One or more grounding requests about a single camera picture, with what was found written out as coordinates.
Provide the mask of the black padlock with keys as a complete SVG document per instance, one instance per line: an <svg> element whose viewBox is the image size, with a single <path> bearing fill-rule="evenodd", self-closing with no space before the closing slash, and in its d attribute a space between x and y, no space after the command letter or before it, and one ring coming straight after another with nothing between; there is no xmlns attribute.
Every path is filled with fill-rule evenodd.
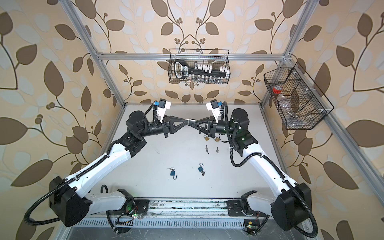
<svg viewBox="0 0 384 240"><path fill-rule="evenodd" d="M194 120L194 119L189 119L188 120L188 125L189 126L192 126L193 124L195 124L196 123L196 120Z"/></svg>

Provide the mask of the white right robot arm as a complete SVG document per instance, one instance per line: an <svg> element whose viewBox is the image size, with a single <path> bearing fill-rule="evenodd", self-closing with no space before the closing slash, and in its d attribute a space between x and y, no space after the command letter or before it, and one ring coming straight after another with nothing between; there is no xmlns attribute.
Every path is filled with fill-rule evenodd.
<svg viewBox="0 0 384 240"><path fill-rule="evenodd" d="M284 231L294 228L308 238L316 237L319 229L312 212L310 188L298 184L266 155L248 130L250 121L244 109L234 109L230 116L227 109L219 112L220 120L215 117L190 120L189 126L206 135L227 136L231 164L236 168L251 164L274 195L269 198L258 191L243 194L240 200L242 215L253 217L256 213L263 213L273 217Z"/></svg>

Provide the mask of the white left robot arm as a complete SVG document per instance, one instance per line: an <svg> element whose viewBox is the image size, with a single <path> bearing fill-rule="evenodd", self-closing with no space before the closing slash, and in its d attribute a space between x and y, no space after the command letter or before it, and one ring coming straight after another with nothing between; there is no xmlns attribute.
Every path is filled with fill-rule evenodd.
<svg viewBox="0 0 384 240"><path fill-rule="evenodd" d="M126 190L119 189L99 195L90 194L90 190L110 172L139 153L147 143L146 136L164 134L167 137L193 123L194 120L168 116L157 124L149 122L142 111L132 112L126 122L126 133L113 141L106 153L65 180L57 177L51 181L50 187L58 187L59 190L49 197L50 208L66 227L99 212L130 212L134 198Z"/></svg>

